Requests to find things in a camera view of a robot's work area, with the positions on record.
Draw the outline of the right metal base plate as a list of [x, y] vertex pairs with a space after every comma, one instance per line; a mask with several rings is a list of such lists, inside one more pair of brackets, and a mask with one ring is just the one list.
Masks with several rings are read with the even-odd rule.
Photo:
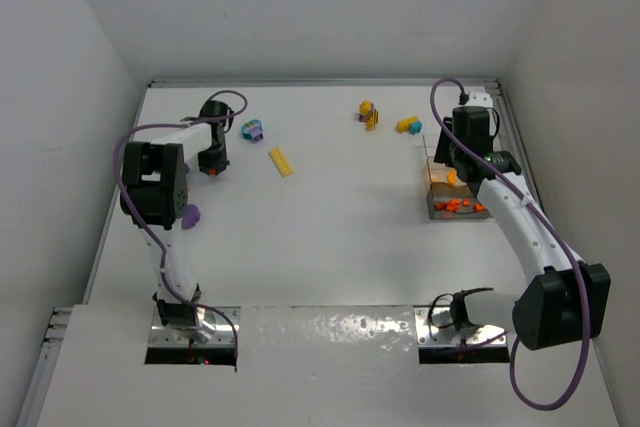
[[505, 331], [493, 325], [457, 330], [452, 325], [449, 307], [445, 305], [414, 308], [414, 321], [418, 346], [430, 349], [461, 347], [506, 347]]

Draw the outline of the grey clear plastic container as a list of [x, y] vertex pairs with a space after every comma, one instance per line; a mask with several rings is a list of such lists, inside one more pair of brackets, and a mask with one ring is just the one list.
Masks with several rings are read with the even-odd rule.
[[433, 183], [426, 194], [429, 218], [433, 221], [484, 220], [489, 211], [473, 195], [468, 186]]

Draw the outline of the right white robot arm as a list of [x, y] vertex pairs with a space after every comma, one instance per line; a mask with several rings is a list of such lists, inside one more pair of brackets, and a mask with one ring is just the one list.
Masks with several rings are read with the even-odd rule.
[[490, 113], [459, 106], [445, 118], [435, 160], [457, 176], [496, 220], [525, 274], [528, 286], [517, 298], [492, 289], [454, 296], [458, 328], [491, 323], [515, 333], [530, 350], [596, 338], [604, 322], [611, 278], [601, 264], [587, 264], [564, 250], [547, 229], [522, 170], [507, 151], [496, 151]]

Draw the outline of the metal base plate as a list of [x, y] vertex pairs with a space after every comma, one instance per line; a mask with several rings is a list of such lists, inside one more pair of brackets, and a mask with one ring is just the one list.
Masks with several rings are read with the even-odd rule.
[[193, 328], [165, 326], [158, 310], [154, 310], [147, 341], [149, 348], [187, 348], [190, 343], [198, 348], [232, 348], [235, 340], [230, 323], [209, 310], [198, 310]]
[[457, 330], [452, 325], [449, 307], [445, 305], [414, 308], [414, 321], [418, 346], [430, 349], [461, 347], [506, 347], [505, 331], [493, 325]]

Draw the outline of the teal and purple lego cluster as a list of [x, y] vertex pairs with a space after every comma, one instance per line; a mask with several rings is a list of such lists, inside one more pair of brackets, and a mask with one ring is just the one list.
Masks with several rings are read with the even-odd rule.
[[264, 130], [260, 120], [253, 119], [241, 126], [241, 136], [251, 142], [257, 143], [264, 139]]

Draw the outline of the orange lego brick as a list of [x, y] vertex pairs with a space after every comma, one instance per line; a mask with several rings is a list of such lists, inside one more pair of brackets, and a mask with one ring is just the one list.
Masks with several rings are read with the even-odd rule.
[[448, 211], [456, 212], [456, 211], [458, 211], [461, 207], [462, 207], [462, 200], [461, 200], [461, 199], [452, 199], [451, 201], [449, 201], [449, 202], [447, 203], [447, 207], [446, 207], [446, 209], [447, 209]]

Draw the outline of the purple round lego block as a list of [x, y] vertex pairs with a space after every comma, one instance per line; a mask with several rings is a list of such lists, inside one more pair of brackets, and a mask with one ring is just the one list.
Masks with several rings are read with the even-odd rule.
[[194, 228], [201, 219], [199, 208], [195, 204], [188, 204], [184, 215], [181, 217], [181, 228], [189, 230]]

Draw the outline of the amber tinted plastic container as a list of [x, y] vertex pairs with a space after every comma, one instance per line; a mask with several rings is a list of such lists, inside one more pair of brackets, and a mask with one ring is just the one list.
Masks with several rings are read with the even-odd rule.
[[434, 196], [462, 196], [469, 197], [471, 191], [469, 186], [459, 179], [457, 173], [457, 181], [455, 185], [449, 184], [447, 174], [456, 171], [452, 167], [444, 164], [436, 163], [434, 158], [427, 158], [423, 170], [424, 186], [427, 193], [431, 192]]

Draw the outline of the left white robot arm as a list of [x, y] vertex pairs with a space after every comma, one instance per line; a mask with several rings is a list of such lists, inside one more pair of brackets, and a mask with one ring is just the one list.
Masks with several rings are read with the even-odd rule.
[[233, 114], [226, 103], [209, 99], [197, 117], [186, 119], [187, 127], [122, 148], [121, 209], [149, 248], [161, 323], [183, 334], [201, 330], [205, 313], [182, 244], [182, 229], [200, 218], [188, 199], [187, 175], [217, 176], [227, 169], [225, 135]]

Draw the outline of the yellow and teal lego block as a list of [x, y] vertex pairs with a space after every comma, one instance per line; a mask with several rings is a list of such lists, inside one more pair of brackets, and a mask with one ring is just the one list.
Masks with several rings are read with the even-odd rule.
[[417, 116], [402, 119], [396, 123], [396, 131], [398, 133], [409, 133], [410, 135], [419, 134], [422, 131], [423, 124]]

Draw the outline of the yellow flat lego plate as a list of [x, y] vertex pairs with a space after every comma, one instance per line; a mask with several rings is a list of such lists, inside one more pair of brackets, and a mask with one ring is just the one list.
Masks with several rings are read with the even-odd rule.
[[282, 177], [287, 177], [294, 173], [293, 167], [280, 148], [271, 149], [268, 155]]

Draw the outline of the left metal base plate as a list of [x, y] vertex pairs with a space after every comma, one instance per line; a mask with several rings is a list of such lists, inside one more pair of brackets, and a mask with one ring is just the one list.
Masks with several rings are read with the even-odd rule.
[[187, 348], [190, 343], [198, 348], [232, 348], [235, 340], [230, 323], [209, 310], [198, 310], [193, 328], [165, 326], [158, 310], [154, 310], [147, 341], [149, 348]]

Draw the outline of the yellow purple striped lego figure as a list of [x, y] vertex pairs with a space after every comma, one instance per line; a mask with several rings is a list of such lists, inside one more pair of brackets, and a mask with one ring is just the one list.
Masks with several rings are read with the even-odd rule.
[[357, 119], [365, 125], [366, 131], [373, 131], [379, 123], [379, 111], [373, 102], [364, 100], [359, 105]]

